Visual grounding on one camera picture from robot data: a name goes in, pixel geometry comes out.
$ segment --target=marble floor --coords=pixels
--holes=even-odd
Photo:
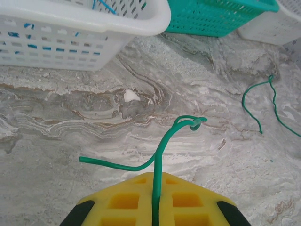
[[[301,70],[282,47],[164,33],[135,38],[97,72],[0,67],[1,216],[4,226],[57,226],[76,202],[140,172],[173,120],[204,116],[170,140],[163,170],[231,198],[253,226],[299,226]],[[153,165],[143,172],[152,171]]]

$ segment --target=white plastic basket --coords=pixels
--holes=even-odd
[[[0,65],[95,71],[136,35],[162,33],[167,0],[0,0]]]
[[[266,12],[238,29],[244,39],[284,45],[301,37],[301,0],[277,0],[278,13]]]

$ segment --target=yellow foam block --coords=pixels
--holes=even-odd
[[[82,226],[151,226],[153,173],[144,173],[79,201],[94,201]],[[162,175],[160,226],[229,226],[217,202],[230,199],[167,173]]]

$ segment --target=teal plastic basket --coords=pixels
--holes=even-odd
[[[166,32],[225,36],[266,11],[278,12],[275,0],[168,0]]]

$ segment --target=green cable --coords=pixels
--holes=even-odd
[[[92,159],[87,157],[80,157],[80,162],[91,163],[101,166],[107,166],[114,169],[119,170],[127,170],[127,171],[140,171],[144,168],[148,167],[153,161],[155,161],[155,169],[154,169],[154,180],[153,180],[153,191],[152,191],[152,225],[159,226],[159,204],[160,204],[160,196],[161,196],[161,184],[162,184],[162,154],[164,149],[169,141],[169,139],[181,128],[185,126],[190,126],[192,131],[197,130],[203,121],[207,121],[207,118],[204,117],[195,117],[190,115],[182,115],[176,118],[172,127],[166,132],[160,141],[155,153],[153,156],[141,166],[125,166],[120,164],[115,164],[112,162]]]
[[[297,132],[295,132],[294,130],[292,130],[291,128],[289,128],[287,125],[285,125],[281,119],[279,118],[278,116],[278,113],[277,113],[277,106],[276,106],[276,103],[275,103],[275,100],[276,100],[276,90],[274,89],[273,85],[272,85],[272,79],[274,78],[273,75],[270,75],[269,76],[269,79],[267,81],[264,81],[264,82],[261,82],[261,83],[258,83],[258,84],[255,84],[255,85],[252,85],[250,86],[243,94],[243,98],[242,98],[242,101],[241,101],[241,104],[243,106],[243,109],[245,109],[246,112],[249,113],[249,115],[256,120],[256,122],[258,123],[258,126],[259,126],[259,132],[262,134],[263,131],[262,131],[262,128],[261,128],[261,124],[259,122],[259,120],[257,118],[255,118],[251,112],[248,111],[248,109],[246,108],[245,106],[245,97],[246,97],[246,94],[254,87],[256,86],[260,86],[260,85],[263,85],[263,84],[266,84],[266,83],[269,83],[269,85],[271,86],[272,90],[274,91],[274,97],[273,97],[273,105],[274,105],[274,112],[275,112],[275,115],[276,115],[276,118],[277,120],[281,123],[281,125],[283,125],[285,128],[287,128],[289,131],[291,131],[292,133],[296,134],[297,136],[301,137],[301,135]]]

